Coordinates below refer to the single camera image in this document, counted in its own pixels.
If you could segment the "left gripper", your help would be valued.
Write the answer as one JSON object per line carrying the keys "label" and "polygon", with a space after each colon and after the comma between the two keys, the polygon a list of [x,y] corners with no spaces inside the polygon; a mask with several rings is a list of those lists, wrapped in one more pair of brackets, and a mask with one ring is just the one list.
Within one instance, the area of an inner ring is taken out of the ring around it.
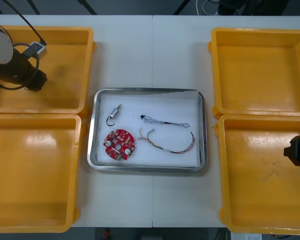
{"label": "left gripper", "polygon": [[47,81],[47,75],[41,70],[38,70],[35,76],[33,77],[32,81],[26,84],[24,88],[31,91],[40,91],[44,86],[44,84],[46,83],[46,81]]}

